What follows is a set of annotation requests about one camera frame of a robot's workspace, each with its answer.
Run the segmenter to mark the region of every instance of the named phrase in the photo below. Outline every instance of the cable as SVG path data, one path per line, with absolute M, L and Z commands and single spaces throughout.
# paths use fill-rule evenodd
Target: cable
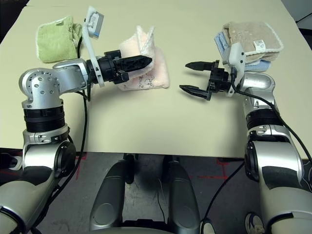
M 83 126 L 83 135 L 82 135 L 81 149 L 80 149 L 80 153 L 79 153 L 79 157 L 78 157 L 77 163 L 76 163 L 74 169 L 72 170 L 72 172 L 70 173 L 70 175 L 64 181 L 64 183 L 52 195 L 51 199 L 48 200 L 48 202 L 47 202 L 48 205 L 50 205 L 55 200 L 55 198 L 62 192 L 62 190 L 65 188 L 65 186 L 68 184 L 68 182 L 71 180 L 71 178 L 75 174 L 75 172 L 76 172 L 76 170 L 77 170 L 77 168 L 78 168 L 78 166 L 80 164 L 80 161 L 81 161 L 81 158 L 82 158 L 82 155 L 83 155 L 84 143 L 85 143 L 85 140 L 86 140 L 87 123 L 88 123 L 87 101 L 86 101 L 85 98 L 83 99 L 83 106 L 84 106 L 84 126 Z
M 160 188 L 161 188 L 162 198 L 164 199 L 164 202 L 165 202 L 165 204 L 166 204 L 166 207 L 168 207 L 167 201 L 166 201 L 166 199 L 165 199 L 164 190 L 163 190 L 163 188 L 162 188 L 162 183 L 161 183 L 161 181 L 160 181 L 160 179 L 159 179 L 159 178 L 158 178 L 158 181 L 159 181 L 159 183 L 160 183 Z
M 240 90 L 238 90 L 235 85 L 234 85 L 234 81 L 236 79 L 236 69 L 235 68 L 232 68 L 231 69 L 231 85 L 234 89 L 234 91 L 238 94 L 242 94 L 242 95 L 245 95 L 245 96 L 248 96 L 248 97 L 251 97 L 251 98 L 255 98 L 255 99 L 259 99 L 260 101 L 263 101 L 265 104 L 267 104 L 268 106 L 271 107 L 271 109 L 273 110 L 273 112 L 275 113 L 276 117 L 278 118 L 278 120 L 291 132 L 291 134 L 297 139 L 297 141 L 299 142 L 299 144 L 301 145 L 304 153 L 307 155 L 309 161 L 311 162 L 312 164 L 312 158 L 311 158 L 311 155 L 308 151 L 308 149 L 306 148 L 306 146 L 303 144 L 302 140 L 300 139 L 300 137 L 294 132 L 294 130 L 292 130 L 290 128 L 290 126 L 287 125 L 287 123 L 282 119 L 281 115 L 279 114 L 279 112 L 277 111 L 276 107 L 274 106 L 274 104 L 268 102 L 267 100 L 265 100 L 264 98 L 262 97 L 259 97 L 259 96 L 256 96 L 256 95 L 253 95 L 253 94 L 248 94 L 248 93 L 245 93 L 245 92 L 242 92 Z
M 82 43 L 82 36 L 79 38 L 78 45 L 77 45 L 77 58 L 80 58 L 80 48 Z
M 305 17 L 301 18 L 300 20 L 297 20 L 295 23 L 299 23 L 301 20 L 305 19 L 306 17 L 312 15 L 312 12 L 310 14 L 307 14 Z
M 81 96 L 83 96 L 84 99 L 88 100 L 88 97 L 87 97 L 84 93 L 82 93 L 82 92 L 80 92 L 80 91 L 77 91 L 77 92 L 75 92 L 75 93 L 76 93 L 76 94 L 80 94 Z
M 311 181 L 310 181 L 310 179 L 311 179 L 311 177 L 310 177 L 311 171 L 312 171 L 312 167 L 310 167 L 310 170 L 309 170 L 309 172 L 308 172 L 308 182 L 309 182 L 309 185 L 312 187 L 312 183 L 311 183 Z
M 205 216 L 203 218 L 203 220 L 207 220 L 207 216 L 208 213 L 210 211 L 210 208 L 213 205 L 213 202 L 215 201 L 216 197 L 219 195 L 220 191 L 223 189 L 223 187 L 230 181 L 230 179 L 232 179 L 234 177 L 234 175 L 236 175 L 237 172 L 239 172 L 239 170 L 244 166 L 245 162 L 243 162 L 242 164 L 239 165 L 239 167 L 221 184 L 221 186 L 219 187 L 219 189 L 216 191 L 216 193 L 214 194 L 214 197 L 211 199 L 211 202 L 209 203 L 209 206 L 207 208 L 207 211 L 205 213 Z M 200 234 L 204 234 L 204 226 L 205 226 L 206 222 L 202 222 L 201 223 L 201 227 L 200 227 Z
M 71 136 L 70 136 L 70 135 L 68 135 L 68 137 L 67 137 L 67 138 L 68 138 L 68 140 L 69 140 L 69 142 L 70 142 L 70 143 L 74 143 L 74 142 L 73 142 L 73 139 L 71 138 Z
M 164 218 L 164 223 L 166 223 L 165 213 L 164 213 L 164 211 L 162 210 L 162 207 L 161 207 L 160 202 L 159 202 L 159 192 L 158 192 L 158 190 L 157 190 L 157 202 L 158 202 L 159 208 L 160 208 L 160 210 L 161 210 L 162 217 Z

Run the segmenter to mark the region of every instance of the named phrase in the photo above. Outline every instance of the green towel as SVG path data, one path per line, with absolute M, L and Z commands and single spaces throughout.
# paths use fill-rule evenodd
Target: green towel
M 42 62 L 77 58 L 82 26 L 72 16 L 39 26 L 36 37 L 37 57 Z

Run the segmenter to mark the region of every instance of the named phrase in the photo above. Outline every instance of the white tag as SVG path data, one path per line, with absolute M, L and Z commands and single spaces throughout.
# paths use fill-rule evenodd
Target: white tag
M 254 40 L 253 41 L 253 44 L 254 44 L 254 47 L 255 47 L 255 50 L 256 51 L 259 51 L 259 50 L 265 50 L 265 43 L 263 40 Z

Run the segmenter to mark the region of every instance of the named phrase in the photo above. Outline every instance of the beige towel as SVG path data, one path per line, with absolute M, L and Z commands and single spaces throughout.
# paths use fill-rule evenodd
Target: beige towel
M 229 22 L 223 26 L 222 32 L 229 45 L 241 43 L 246 63 L 260 59 L 273 61 L 284 48 L 276 32 L 264 22 Z

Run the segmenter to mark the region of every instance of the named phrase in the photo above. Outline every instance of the black cable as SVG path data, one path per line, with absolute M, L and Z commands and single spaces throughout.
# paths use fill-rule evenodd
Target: black cable
M 70 143 L 74 143 L 74 142 L 73 142 L 73 139 L 72 139 L 72 137 L 71 137 L 70 135 L 68 135 L 67 138 L 68 138 L 68 140 L 69 140 Z
M 84 126 L 83 126 L 83 135 L 82 135 L 82 143 L 81 143 L 81 149 L 80 149 L 80 153 L 79 153 L 79 157 L 78 157 L 78 160 L 77 160 L 77 163 L 73 169 L 73 171 L 70 173 L 70 175 L 66 178 L 66 180 L 64 181 L 64 183 L 60 186 L 60 188 L 51 196 L 51 199 L 48 200 L 47 204 L 50 205 L 54 200 L 55 198 L 62 192 L 62 190 L 65 188 L 65 186 L 68 184 L 68 182 L 71 180 L 71 178 L 74 176 L 79 164 L 80 164 L 80 161 L 81 161 L 81 158 L 82 158 L 82 155 L 83 155 L 83 149 L 84 149 L 84 143 L 85 143 L 85 140 L 86 140 L 86 132 L 87 132 L 87 123 L 88 123 L 88 110 L 87 110 L 87 101 L 86 99 L 84 98 L 83 99 L 83 106 L 84 106 Z
M 165 213 L 164 213 L 164 211 L 163 211 L 163 209 L 162 209 L 162 207 L 161 207 L 161 205 L 160 205 L 160 202 L 159 202 L 159 192 L 158 192 L 158 190 L 157 190 L 157 202 L 158 202 L 159 208 L 160 208 L 160 210 L 161 210 L 162 217 L 163 217 L 163 219 L 164 219 L 164 223 L 166 223 Z
M 82 36 L 79 38 L 78 45 L 77 45 L 77 58 L 80 58 L 80 48 L 82 43 Z
M 209 203 L 209 206 L 207 208 L 207 211 L 205 213 L 205 216 L 203 218 L 203 222 L 201 223 L 201 227 L 200 227 L 200 234 L 204 234 L 204 226 L 205 223 L 204 220 L 207 220 L 207 216 L 208 213 L 210 211 L 210 208 L 213 205 L 213 202 L 215 201 L 216 197 L 218 196 L 218 194 L 220 193 L 220 191 L 223 189 L 223 187 L 230 181 L 230 179 L 233 178 L 234 175 L 236 175 L 237 172 L 239 172 L 239 170 L 244 166 L 245 162 L 243 162 L 242 164 L 239 165 L 239 167 L 221 184 L 221 186 L 219 187 L 219 189 L 216 191 L 216 193 L 214 194 L 214 197 L 211 199 L 211 202 Z
M 77 58 L 79 59 L 80 58 L 80 51 L 81 51 L 81 43 L 82 43 L 82 36 L 80 37 L 79 41 L 78 41 L 78 45 L 77 45 Z M 91 84 L 89 83 L 89 80 L 88 80 L 88 83 L 87 83 L 87 95 L 83 95 L 84 98 L 86 98 L 88 101 L 90 101 L 91 99 Z
M 75 93 L 76 93 L 76 94 L 80 94 L 81 96 L 83 96 L 84 99 L 88 100 L 88 97 L 87 97 L 84 93 L 82 93 L 82 92 L 80 92 L 80 91 L 77 91 L 77 92 L 75 92 Z
M 305 19 L 306 17 L 312 15 L 312 12 L 310 14 L 307 14 L 305 17 L 301 18 L 300 20 L 297 20 L 296 23 L 300 22 L 301 20 Z
M 234 89 L 234 91 L 238 94 L 242 94 L 242 95 L 245 95 L 245 96 L 248 96 L 248 97 L 251 97 L 251 98 L 255 98 L 255 99 L 259 99 L 261 101 L 263 101 L 264 103 L 266 103 L 268 106 L 271 107 L 271 109 L 273 110 L 273 112 L 275 113 L 276 117 L 278 118 L 278 120 L 291 132 L 291 134 L 297 139 L 297 141 L 299 142 L 299 144 L 301 145 L 304 153 L 307 155 L 310 163 L 312 164 L 312 158 L 311 158 L 311 155 L 308 151 L 308 149 L 306 148 L 306 146 L 303 144 L 302 140 L 300 139 L 300 137 L 294 132 L 293 129 L 290 128 L 290 126 L 287 125 L 287 123 L 282 119 L 280 113 L 277 111 L 276 107 L 274 106 L 274 104 L 270 103 L 269 101 L 265 100 L 264 98 L 262 97 L 259 97 L 259 96 L 256 96 L 256 95 L 253 95 L 253 94 L 248 94 L 248 93 L 245 93 L 245 92 L 242 92 L 240 90 L 238 90 L 235 85 L 234 85 L 234 81 L 236 79 L 236 69 L 232 69 L 231 70 L 231 85 Z

